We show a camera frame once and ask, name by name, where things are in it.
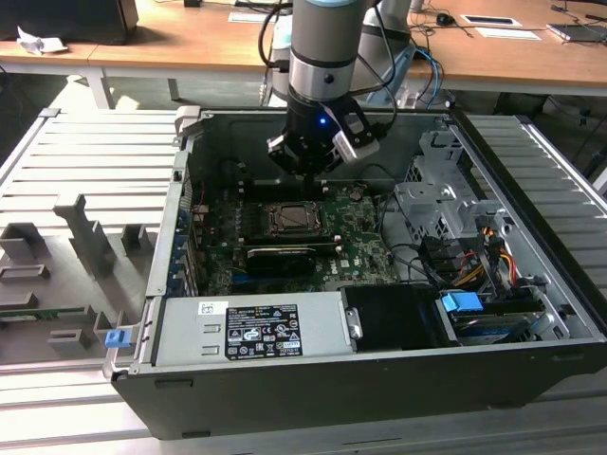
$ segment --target blue tab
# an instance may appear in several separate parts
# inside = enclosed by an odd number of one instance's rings
[[[105,336],[106,348],[128,348],[131,346],[130,330],[110,330]]]
[[[485,308],[475,292],[450,292],[442,299],[447,312],[483,311]]]

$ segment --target power supply label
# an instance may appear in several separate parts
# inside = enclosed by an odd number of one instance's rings
[[[302,355],[297,305],[247,306],[226,311],[229,360]]]

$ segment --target wooden desk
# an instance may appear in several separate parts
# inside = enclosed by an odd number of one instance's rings
[[[572,18],[550,9],[548,0],[433,0],[436,9],[447,9],[460,26],[470,26],[461,14],[511,17],[516,28],[546,28],[546,24],[573,24]],[[600,5],[568,3],[569,12],[582,22],[587,13],[607,16]],[[434,22],[436,11],[411,14],[409,23]],[[430,37],[432,55],[445,68],[444,88],[543,94],[607,96],[607,47],[599,44],[563,44],[550,30],[533,31],[540,41],[485,38],[466,28],[439,28]],[[425,37],[413,33],[419,46]],[[429,65],[414,62],[408,82],[425,84]]]
[[[57,54],[33,55],[27,53],[20,45],[10,41],[0,41],[0,64],[70,64],[87,65],[88,58],[97,45],[69,45],[68,52]]]
[[[448,9],[460,25],[461,14],[508,16],[522,28],[573,23],[550,10],[548,0],[432,0]],[[0,64],[11,72],[81,74],[88,79],[99,107],[112,108],[107,77],[169,80],[171,98],[179,98],[176,79],[260,81],[264,71],[257,54],[259,24],[228,22],[230,7],[207,5],[186,9],[181,1],[137,0],[138,30],[129,45],[74,45],[70,52],[36,57],[15,43],[0,42]],[[584,14],[607,15],[599,5],[569,3],[582,21]],[[435,23],[436,12],[411,15],[410,22]],[[607,47],[563,45],[549,30],[535,31],[541,40],[484,38],[467,28],[440,28],[430,37],[433,55],[445,68],[444,88],[543,94],[607,96]],[[420,46],[425,38],[414,32]],[[419,91],[430,76],[427,63],[414,62],[407,89]]]

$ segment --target robotic arm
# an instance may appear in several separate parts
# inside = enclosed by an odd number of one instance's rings
[[[376,3],[293,1],[286,125],[268,141],[268,154],[288,173],[302,175],[305,186],[344,161],[377,152],[387,134],[350,93],[365,13]]]

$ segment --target blue cable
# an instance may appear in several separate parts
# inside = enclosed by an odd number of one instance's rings
[[[432,68],[434,69],[434,76],[436,77],[435,83],[434,83],[434,91],[432,92],[432,98],[430,98],[430,101],[426,103],[428,105],[428,107],[430,107],[432,105],[432,102],[436,98],[436,95],[438,94],[438,87],[440,86],[440,81],[439,81],[440,74],[438,71],[438,65],[436,64],[436,60],[433,57],[431,57],[430,55],[428,55],[426,52],[424,52],[423,50],[417,48],[416,51],[419,52],[421,55],[423,55],[426,58],[426,60],[428,60],[428,62],[430,62],[430,64],[432,65]]]

